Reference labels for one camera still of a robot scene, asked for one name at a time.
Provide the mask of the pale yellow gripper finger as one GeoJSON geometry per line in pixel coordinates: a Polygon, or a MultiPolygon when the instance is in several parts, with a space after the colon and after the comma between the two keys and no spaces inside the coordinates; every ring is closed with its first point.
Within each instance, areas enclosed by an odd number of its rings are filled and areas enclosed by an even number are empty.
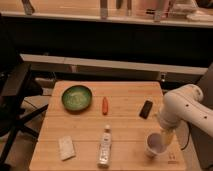
{"type": "Polygon", "coordinates": [[[172,130],[162,130],[161,135],[162,135],[162,143],[165,146],[169,146],[172,142],[174,132],[172,130]]]}

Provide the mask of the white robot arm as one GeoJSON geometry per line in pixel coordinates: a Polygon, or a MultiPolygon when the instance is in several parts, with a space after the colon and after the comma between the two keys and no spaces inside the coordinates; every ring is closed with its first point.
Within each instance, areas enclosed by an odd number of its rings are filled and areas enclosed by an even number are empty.
{"type": "Polygon", "coordinates": [[[164,94],[163,104],[157,113],[164,146],[171,144],[174,130],[182,120],[213,137],[213,110],[201,104],[203,97],[202,90],[194,84],[187,84],[164,94]]]}

